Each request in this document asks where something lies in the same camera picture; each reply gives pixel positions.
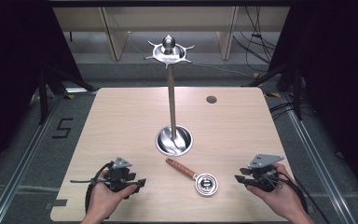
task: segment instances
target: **gray floor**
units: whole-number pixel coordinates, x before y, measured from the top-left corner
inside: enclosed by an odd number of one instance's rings
[[[106,36],[101,33],[73,33],[73,42],[69,42],[69,34],[65,33],[69,45],[78,64],[79,70],[91,85],[96,87],[149,87],[166,86],[166,71],[164,65],[155,60],[144,60],[150,56],[153,47],[147,43],[159,43],[167,33],[130,33],[129,39],[118,62],[111,59]],[[268,65],[255,57],[246,55],[245,51],[235,42],[232,44],[228,61],[222,61],[217,39],[214,33],[170,33],[176,42],[184,47],[195,45],[188,52],[188,59],[193,63],[180,63],[175,66],[175,82],[177,86],[243,86],[254,80],[254,74],[263,75],[251,69],[267,70]],[[235,34],[238,40],[247,46],[241,34]],[[279,34],[264,34],[269,42],[276,42]],[[252,50],[266,56],[256,45]],[[277,92],[275,85],[279,76],[272,78],[260,88],[265,93]],[[55,201],[66,169],[75,150],[77,139],[92,105],[94,94],[75,94],[73,99],[51,97],[50,104],[58,105],[48,120],[40,144],[30,157],[29,165],[24,170],[21,182],[4,211],[2,223],[52,223],[49,218],[51,206]],[[266,97],[269,107],[283,103],[282,97]],[[321,155],[323,163],[331,175],[337,190],[344,197],[353,220],[358,223],[358,182],[351,169],[335,156],[334,142],[325,131],[309,105],[302,105],[302,124],[307,129],[312,143]],[[21,157],[26,153],[33,141],[34,133],[40,126],[39,103],[37,100],[30,105],[24,115],[21,126],[13,137],[7,150],[0,156],[0,196],[10,178],[16,173]],[[63,127],[70,128],[67,138],[57,130],[62,119],[72,119],[64,122]],[[275,125],[282,140],[282,145],[289,160],[294,175],[305,186],[310,196],[321,207],[330,223],[351,223],[342,221],[339,211],[334,206],[334,200],[329,197],[326,188],[318,175],[309,152],[298,135],[294,126],[291,112],[281,114],[275,119]],[[315,210],[308,199],[311,210]],[[324,223],[320,213],[310,211],[315,223]]]

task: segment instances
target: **human hand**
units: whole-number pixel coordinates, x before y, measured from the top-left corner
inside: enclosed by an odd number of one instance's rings
[[[130,185],[119,192],[113,192],[104,183],[97,183],[91,192],[89,210],[81,223],[102,223],[105,218],[112,215],[121,200],[132,194],[136,188],[136,185]]]
[[[287,175],[293,182],[295,180],[287,173],[284,165],[275,163],[274,167],[278,173]],[[279,175],[281,179],[287,179],[284,175]],[[279,182],[281,188],[276,188],[272,192],[265,192],[254,186],[248,186],[247,189],[254,195],[262,199],[278,216],[284,217],[291,223],[308,224],[313,223],[301,204],[296,192],[287,184]]]

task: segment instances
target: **metal pole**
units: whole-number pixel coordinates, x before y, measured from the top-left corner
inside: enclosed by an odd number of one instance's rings
[[[176,139],[176,117],[175,117],[175,79],[173,75],[173,64],[168,64],[168,97],[170,99],[172,140],[174,141]]]

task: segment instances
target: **wrist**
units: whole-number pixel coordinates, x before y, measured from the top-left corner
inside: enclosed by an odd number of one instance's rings
[[[305,212],[294,213],[287,219],[293,224],[313,224],[312,219]]]
[[[90,213],[86,214],[86,216],[83,218],[83,221],[81,221],[81,224],[101,224],[103,222],[103,219],[99,219],[95,216],[90,215]]]

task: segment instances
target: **wooden table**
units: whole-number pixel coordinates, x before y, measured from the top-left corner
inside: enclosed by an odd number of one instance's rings
[[[217,98],[215,104],[206,101]],[[280,221],[269,207],[239,184],[234,175],[257,153],[285,156],[262,91],[258,88],[176,87],[176,122],[188,128],[193,147],[174,158],[194,172],[213,174],[219,189],[212,197],[197,193],[194,181],[165,162],[155,138],[170,125],[168,90],[164,88],[101,89],[79,138],[58,200],[55,221],[85,216],[85,180],[117,156],[130,161],[135,180],[146,178],[140,192],[124,200],[111,221],[248,222]],[[282,163],[291,174],[288,161]]]

